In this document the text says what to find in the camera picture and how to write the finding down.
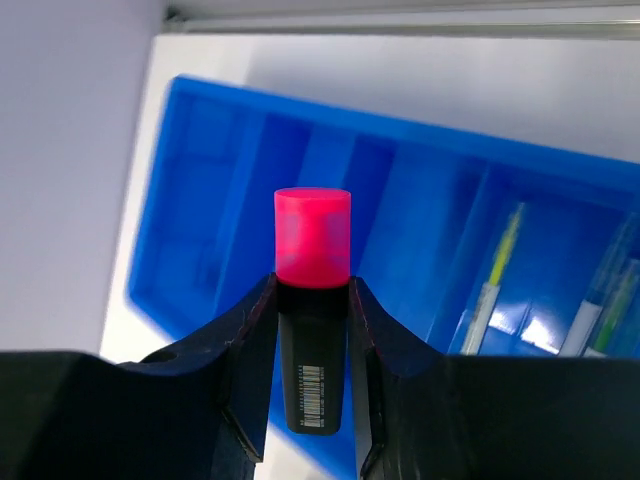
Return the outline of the green clear pen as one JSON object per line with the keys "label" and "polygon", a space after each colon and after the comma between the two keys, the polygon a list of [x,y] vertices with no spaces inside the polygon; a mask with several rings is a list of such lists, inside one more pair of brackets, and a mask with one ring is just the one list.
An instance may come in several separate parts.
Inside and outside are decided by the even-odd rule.
{"label": "green clear pen", "polygon": [[618,324],[624,319],[639,282],[639,260],[631,259],[603,318],[593,349],[605,354]]}

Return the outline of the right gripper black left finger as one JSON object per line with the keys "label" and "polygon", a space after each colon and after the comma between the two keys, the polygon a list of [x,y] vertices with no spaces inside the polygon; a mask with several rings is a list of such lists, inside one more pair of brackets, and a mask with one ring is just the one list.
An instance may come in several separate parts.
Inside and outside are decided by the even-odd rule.
{"label": "right gripper black left finger", "polygon": [[264,458],[276,280],[140,362],[1,355],[5,479],[249,479]]}

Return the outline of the yellow thin highlighter pen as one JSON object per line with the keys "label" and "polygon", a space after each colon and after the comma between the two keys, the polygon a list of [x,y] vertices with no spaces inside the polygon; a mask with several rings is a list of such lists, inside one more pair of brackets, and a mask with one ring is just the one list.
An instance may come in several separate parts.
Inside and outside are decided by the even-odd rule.
{"label": "yellow thin highlighter pen", "polygon": [[488,278],[482,285],[461,347],[461,353],[464,355],[475,355],[480,350],[500,292],[502,277],[517,242],[525,210],[526,203],[519,202],[510,214],[507,225],[502,232],[494,252]]}

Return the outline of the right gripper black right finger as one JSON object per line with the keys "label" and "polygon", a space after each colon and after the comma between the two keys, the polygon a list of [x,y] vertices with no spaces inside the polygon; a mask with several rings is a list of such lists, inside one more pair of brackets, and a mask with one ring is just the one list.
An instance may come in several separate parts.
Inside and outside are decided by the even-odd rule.
{"label": "right gripper black right finger", "polygon": [[349,284],[363,479],[635,479],[639,364],[443,354]]}

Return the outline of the pink-capped black highlighter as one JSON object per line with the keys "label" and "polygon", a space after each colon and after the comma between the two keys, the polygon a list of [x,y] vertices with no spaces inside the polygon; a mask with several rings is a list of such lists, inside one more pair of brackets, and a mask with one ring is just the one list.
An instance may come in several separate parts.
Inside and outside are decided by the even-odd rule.
{"label": "pink-capped black highlighter", "polygon": [[274,194],[275,274],[287,427],[337,433],[345,384],[351,195],[324,187]]}

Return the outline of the blue clear pen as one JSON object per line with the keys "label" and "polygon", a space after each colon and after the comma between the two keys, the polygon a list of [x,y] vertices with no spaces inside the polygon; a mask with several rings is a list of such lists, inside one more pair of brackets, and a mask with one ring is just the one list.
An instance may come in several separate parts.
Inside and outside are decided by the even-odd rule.
{"label": "blue clear pen", "polygon": [[638,226],[639,213],[631,212],[617,227],[561,346],[560,357],[580,356],[584,351],[605,301],[616,284]]}

